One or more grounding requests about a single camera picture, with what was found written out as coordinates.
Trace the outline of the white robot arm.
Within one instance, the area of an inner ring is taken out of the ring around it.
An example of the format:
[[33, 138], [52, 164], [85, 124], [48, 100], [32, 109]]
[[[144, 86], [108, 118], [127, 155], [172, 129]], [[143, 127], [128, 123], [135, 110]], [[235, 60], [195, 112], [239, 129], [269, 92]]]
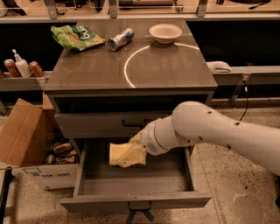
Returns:
[[228, 148], [280, 175], [280, 129], [237, 121], [196, 101], [180, 103], [171, 115], [147, 124], [130, 139], [117, 164], [144, 164], [147, 154], [201, 143]]

